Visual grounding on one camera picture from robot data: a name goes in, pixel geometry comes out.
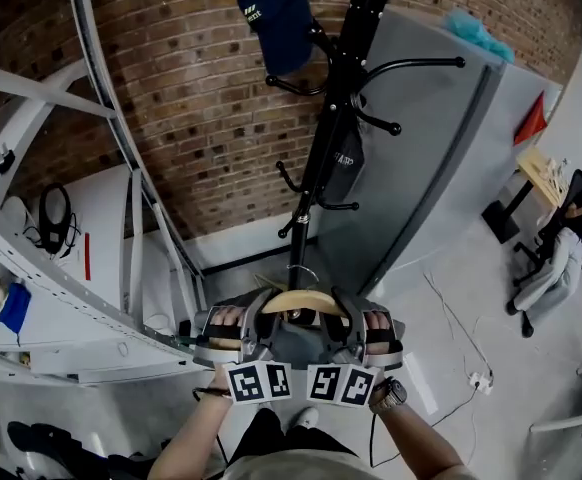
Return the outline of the white power strip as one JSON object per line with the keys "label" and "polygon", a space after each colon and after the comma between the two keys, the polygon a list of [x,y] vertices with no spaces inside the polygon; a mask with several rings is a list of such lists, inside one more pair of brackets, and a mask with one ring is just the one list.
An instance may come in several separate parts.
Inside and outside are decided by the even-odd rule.
{"label": "white power strip", "polygon": [[488,396],[493,389],[493,378],[474,372],[469,376],[469,385],[479,393]]}

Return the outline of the wooden clothes hanger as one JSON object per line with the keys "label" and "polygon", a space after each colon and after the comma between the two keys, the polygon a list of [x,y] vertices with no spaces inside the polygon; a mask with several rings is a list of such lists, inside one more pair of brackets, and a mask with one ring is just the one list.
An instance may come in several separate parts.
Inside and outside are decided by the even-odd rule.
{"label": "wooden clothes hanger", "polygon": [[331,295],[307,289],[287,290],[276,295],[262,307],[261,313],[273,314],[302,309],[347,318]]}

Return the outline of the person's right hand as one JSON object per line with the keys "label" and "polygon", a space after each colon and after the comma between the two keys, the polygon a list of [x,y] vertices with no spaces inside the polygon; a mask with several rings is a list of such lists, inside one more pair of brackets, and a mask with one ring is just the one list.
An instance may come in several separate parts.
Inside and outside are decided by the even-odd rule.
{"label": "person's right hand", "polygon": [[395,333],[391,327],[391,319],[385,312],[370,311],[364,314],[366,325],[366,353],[382,355],[390,352]]}

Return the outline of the teal cloth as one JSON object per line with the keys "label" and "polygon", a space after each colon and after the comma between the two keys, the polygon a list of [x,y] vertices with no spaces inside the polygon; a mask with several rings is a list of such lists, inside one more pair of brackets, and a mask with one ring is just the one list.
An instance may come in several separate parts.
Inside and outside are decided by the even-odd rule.
{"label": "teal cloth", "polygon": [[444,17],[443,26],[457,37],[497,55],[508,63],[515,63],[513,49],[492,36],[482,21],[468,12],[459,8],[453,9]]}

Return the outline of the black coat rack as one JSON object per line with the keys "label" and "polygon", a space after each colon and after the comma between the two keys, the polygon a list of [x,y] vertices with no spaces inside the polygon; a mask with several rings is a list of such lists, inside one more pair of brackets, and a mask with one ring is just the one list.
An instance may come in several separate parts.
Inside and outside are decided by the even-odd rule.
{"label": "black coat rack", "polygon": [[288,285],[298,288],[308,277],[304,263],[310,211],[319,207],[326,212],[355,211],[359,205],[349,195],[341,203],[327,203],[322,198],[333,154],[350,130],[357,128],[361,138],[366,127],[374,127],[398,136],[402,128],[394,121],[371,115],[364,89],[379,76],[408,67],[463,67],[462,58],[414,58],[388,61],[378,67],[368,66],[371,47],[380,20],[394,11],[393,0],[350,0],[341,33],[328,38],[319,26],[309,30],[309,37],[326,54],[329,68],[323,85],[324,104],[317,120],[315,137],[301,182],[296,186],[298,206],[280,236],[289,238],[290,265]]}

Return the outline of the person's left forearm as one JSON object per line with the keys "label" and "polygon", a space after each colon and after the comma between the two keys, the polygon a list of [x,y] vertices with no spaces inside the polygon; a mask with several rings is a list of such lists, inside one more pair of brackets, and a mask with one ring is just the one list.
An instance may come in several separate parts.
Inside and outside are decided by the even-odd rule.
{"label": "person's left forearm", "polygon": [[232,399],[204,394],[194,412],[154,462],[148,480],[202,480]]}

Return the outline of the red triangular sticker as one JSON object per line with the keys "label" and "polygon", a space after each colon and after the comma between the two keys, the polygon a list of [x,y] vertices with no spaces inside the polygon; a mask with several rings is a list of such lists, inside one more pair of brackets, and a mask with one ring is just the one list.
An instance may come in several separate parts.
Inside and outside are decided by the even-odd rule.
{"label": "red triangular sticker", "polygon": [[513,137],[515,146],[535,137],[547,127],[544,96],[545,92],[542,91],[517,127]]}

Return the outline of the navy baseball cap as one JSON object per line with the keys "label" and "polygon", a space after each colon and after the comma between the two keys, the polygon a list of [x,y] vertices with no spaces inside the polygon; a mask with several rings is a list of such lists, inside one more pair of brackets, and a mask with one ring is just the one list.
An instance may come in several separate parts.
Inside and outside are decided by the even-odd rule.
{"label": "navy baseball cap", "polygon": [[303,67],[313,43],[309,0],[237,0],[238,7],[259,40],[267,73],[284,76]]}

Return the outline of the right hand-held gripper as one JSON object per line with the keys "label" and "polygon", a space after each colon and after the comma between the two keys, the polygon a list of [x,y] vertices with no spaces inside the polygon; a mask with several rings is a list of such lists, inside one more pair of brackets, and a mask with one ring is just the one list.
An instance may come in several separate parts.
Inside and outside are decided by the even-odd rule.
{"label": "right hand-held gripper", "polygon": [[[345,407],[367,404],[377,374],[402,366],[404,325],[394,320],[383,306],[334,286],[331,295],[347,318],[320,313],[320,330],[329,364],[309,365],[307,399]],[[366,353],[364,314],[382,311],[391,319],[395,333],[390,352],[382,355]]]}

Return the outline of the silver wristwatch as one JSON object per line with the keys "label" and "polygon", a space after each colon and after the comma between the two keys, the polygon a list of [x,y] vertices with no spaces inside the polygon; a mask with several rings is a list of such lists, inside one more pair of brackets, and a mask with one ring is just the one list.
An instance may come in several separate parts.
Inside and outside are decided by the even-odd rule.
{"label": "silver wristwatch", "polygon": [[379,415],[405,404],[406,401],[407,392],[402,383],[389,376],[373,388],[368,405],[372,413]]}

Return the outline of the person's beige shirt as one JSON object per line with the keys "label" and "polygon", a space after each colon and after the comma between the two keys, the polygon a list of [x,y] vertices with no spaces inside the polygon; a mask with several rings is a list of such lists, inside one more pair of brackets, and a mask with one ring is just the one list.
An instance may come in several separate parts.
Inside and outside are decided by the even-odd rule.
{"label": "person's beige shirt", "polygon": [[[406,455],[410,465],[431,476],[422,480],[478,480],[454,453],[452,460],[436,458],[430,450]],[[222,480],[381,480],[356,456],[344,452],[296,449],[246,456],[230,465]]]}

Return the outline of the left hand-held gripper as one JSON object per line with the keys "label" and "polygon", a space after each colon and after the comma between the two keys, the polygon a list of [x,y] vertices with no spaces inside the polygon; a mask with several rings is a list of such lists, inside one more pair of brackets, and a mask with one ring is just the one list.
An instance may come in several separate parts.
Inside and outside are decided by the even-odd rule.
{"label": "left hand-held gripper", "polygon": [[[272,360],[274,340],[280,327],[279,313],[264,313],[275,289],[262,287],[216,303],[196,316],[200,332],[195,338],[194,362],[224,368],[228,389],[235,404],[256,404],[291,396],[290,365]],[[244,309],[239,350],[214,349],[209,345],[209,319],[222,306]]]}

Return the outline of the blue cloth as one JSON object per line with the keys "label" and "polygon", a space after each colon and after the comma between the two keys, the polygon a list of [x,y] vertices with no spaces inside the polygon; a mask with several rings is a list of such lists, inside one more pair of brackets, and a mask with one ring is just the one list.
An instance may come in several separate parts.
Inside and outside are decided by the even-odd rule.
{"label": "blue cloth", "polygon": [[16,335],[19,335],[30,301],[31,293],[22,283],[11,283],[3,307],[0,310],[0,323]]}

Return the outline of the grey refrigerator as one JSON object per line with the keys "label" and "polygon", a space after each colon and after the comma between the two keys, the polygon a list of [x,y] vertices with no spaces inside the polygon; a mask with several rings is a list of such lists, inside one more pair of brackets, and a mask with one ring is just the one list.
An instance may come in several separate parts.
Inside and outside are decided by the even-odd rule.
{"label": "grey refrigerator", "polygon": [[364,129],[365,163],[349,195],[359,207],[320,218],[317,247],[333,285],[378,296],[408,287],[496,200],[533,104],[552,111],[560,97],[559,83],[394,11],[380,20],[368,66],[456,57],[463,67],[399,68],[364,89],[367,111],[402,131]]}

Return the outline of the black hanging bag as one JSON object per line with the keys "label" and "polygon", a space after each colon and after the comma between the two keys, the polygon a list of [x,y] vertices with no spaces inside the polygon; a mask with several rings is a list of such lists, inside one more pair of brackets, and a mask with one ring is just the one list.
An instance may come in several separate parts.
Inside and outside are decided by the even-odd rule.
{"label": "black hanging bag", "polygon": [[322,198],[341,203],[356,183],[365,163],[362,138],[357,128],[350,130],[335,149]]}

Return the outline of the black headphones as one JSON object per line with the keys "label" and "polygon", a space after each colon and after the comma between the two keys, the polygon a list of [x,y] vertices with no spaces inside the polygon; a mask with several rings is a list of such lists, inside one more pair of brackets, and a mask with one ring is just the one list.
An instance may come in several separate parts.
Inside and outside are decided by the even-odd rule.
{"label": "black headphones", "polygon": [[37,221],[31,222],[23,233],[52,259],[64,259],[72,253],[82,232],[69,194],[61,183],[44,188],[38,200]]}

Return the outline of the person's right forearm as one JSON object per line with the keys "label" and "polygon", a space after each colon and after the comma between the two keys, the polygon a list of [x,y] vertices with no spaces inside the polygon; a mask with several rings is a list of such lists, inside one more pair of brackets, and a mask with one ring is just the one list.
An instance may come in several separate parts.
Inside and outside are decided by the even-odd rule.
{"label": "person's right forearm", "polygon": [[407,403],[377,416],[417,480],[434,480],[464,466],[451,444]]}

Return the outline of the black wrist band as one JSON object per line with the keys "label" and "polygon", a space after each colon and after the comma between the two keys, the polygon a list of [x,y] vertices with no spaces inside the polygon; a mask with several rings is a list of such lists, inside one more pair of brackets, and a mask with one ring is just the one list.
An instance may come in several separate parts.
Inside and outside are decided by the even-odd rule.
{"label": "black wrist band", "polygon": [[229,389],[217,387],[196,387],[192,390],[192,395],[197,402],[200,402],[204,397],[216,397],[233,401]]}

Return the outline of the person's black trousers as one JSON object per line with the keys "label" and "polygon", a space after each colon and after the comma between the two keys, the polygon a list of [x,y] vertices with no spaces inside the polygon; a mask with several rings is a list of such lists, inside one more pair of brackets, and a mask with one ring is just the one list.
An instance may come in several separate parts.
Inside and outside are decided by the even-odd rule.
{"label": "person's black trousers", "polygon": [[256,412],[247,427],[229,464],[232,465],[244,457],[288,450],[321,450],[355,455],[352,450],[316,427],[296,425],[284,432],[276,413],[272,409],[262,408]]}

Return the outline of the person's left hand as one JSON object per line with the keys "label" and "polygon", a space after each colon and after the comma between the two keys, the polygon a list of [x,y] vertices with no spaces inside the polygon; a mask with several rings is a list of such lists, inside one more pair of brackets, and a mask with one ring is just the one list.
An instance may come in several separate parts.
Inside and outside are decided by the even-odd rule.
{"label": "person's left hand", "polygon": [[244,309],[237,306],[222,306],[211,315],[208,325],[208,340],[211,348],[239,350],[244,322]]}

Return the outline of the white metal shelving unit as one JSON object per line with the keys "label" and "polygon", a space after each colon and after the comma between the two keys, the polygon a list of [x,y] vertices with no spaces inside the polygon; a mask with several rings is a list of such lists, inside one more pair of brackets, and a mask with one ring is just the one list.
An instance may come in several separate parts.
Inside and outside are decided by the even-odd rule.
{"label": "white metal shelving unit", "polygon": [[[184,38],[166,25],[205,0],[0,0],[0,310],[31,293],[19,335],[0,323],[0,381],[92,385],[187,371],[204,296],[161,169],[200,152],[176,127]],[[82,234],[52,259],[24,229],[61,183]],[[90,233],[91,281],[84,277]]]}

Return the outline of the person's white shoe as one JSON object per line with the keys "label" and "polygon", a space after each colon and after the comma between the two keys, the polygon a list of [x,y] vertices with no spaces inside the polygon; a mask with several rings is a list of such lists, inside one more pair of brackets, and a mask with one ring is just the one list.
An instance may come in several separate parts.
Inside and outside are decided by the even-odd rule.
{"label": "person's white shoe", "polygon": [[316,428],[319,421],[319,411],[316,407],[307,407],[301,410],[291,425],[292,429],[295,428],[305,428],[312,429]]}

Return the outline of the black mesh office chair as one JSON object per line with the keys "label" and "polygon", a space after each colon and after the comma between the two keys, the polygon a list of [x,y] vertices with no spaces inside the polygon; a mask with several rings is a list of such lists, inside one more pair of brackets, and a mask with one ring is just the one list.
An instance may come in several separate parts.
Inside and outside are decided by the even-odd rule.
{"label": "black mesh office chair", "polygon": [[562,206],[553,213],[549,223],[538,233],[538,237],[540,239],[540,245],[538,248],[535,251],[531,251],[525,246],[525,244],[521,242],[518,242],[515,245],[514,250],[524,251],[535,265],[535,268],[530,270],[525,276],[515,278],[513,280],[513,286],[518,288],[519,292],[530,283],[533,276],[536,275],[541,270],[545,262],[551,258],[555,237],[563,225],[564,212],[574,197],[580,192],[582,192],[582,171],[577,170],[572,176],[571,183]]}

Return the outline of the light wooden table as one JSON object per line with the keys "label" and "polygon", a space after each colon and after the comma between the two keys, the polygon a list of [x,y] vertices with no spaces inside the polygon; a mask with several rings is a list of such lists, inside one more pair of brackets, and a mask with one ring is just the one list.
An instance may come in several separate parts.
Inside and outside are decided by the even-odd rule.
{"label": "light wooden table", "polygon": [[547,207],[556,209],[562,205],[568,191],[568,183],[562,176],[562,165],[545,157],[535,146],[520,153],[516,164]]}

